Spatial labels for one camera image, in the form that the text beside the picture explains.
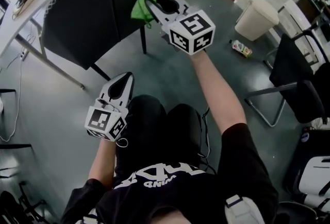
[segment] white trash bin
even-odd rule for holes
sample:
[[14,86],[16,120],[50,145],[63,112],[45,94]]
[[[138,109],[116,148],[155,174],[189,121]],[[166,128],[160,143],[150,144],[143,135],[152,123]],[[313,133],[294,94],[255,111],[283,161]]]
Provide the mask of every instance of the white trash bin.
[[236,32],[254,41],[279,23],[278,12],[265,0],[250,0],[235,26]]

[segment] black t-shirt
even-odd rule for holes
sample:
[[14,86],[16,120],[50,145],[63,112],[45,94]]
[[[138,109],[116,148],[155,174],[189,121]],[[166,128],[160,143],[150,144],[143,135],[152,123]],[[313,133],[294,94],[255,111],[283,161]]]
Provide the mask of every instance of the black t-shirt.
[[162,208],[179,210],[191,223],[227,223],[224,204],[234,195],[251,198],[265,223],[273,221],[277,191],[246,124],[223,133],[217,176],[177,163],[141,169],[110,191],[90,179],[72,191],[62,223],[80,223],[84,217],[95,216],[104,224],[150,223]]

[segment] white cube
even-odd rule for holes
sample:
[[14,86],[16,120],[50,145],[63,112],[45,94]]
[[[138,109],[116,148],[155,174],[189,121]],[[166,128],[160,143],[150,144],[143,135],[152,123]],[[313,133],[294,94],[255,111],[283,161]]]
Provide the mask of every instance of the white cube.
[[126,126],[120,112],[89,107],[85,128],[90,136],[114,142]]
[[216,26],[203,10],[169,24],[170,43],[193,55],[213,43]]

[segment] black pants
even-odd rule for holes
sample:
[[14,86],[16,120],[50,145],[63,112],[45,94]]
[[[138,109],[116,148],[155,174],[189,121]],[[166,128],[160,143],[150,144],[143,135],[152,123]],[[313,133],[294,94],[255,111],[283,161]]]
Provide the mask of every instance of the black pants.
[[180,104],[166,115],[158,99],[141,95],[133,98],[128,110],[127,127],[122,133],[128,146],[117,146],[115,185],[133,172],[157,163],[199,166],[201,117],[194,108]]

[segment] t-shirt sleeve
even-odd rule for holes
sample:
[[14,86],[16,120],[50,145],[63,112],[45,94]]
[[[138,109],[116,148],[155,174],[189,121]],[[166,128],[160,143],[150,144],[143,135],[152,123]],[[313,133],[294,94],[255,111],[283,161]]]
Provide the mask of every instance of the t-shirt sleeve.
[[273,222],[278,193],[269,179],[246,124],[233,125],[222,134],[218,175],[226,199],[234,195],[251,198],[265,223]]
[[74,189],[61,219],[62,224],[74,224],[87,216],[106,192],[96,179],[89,179],[82,188]]

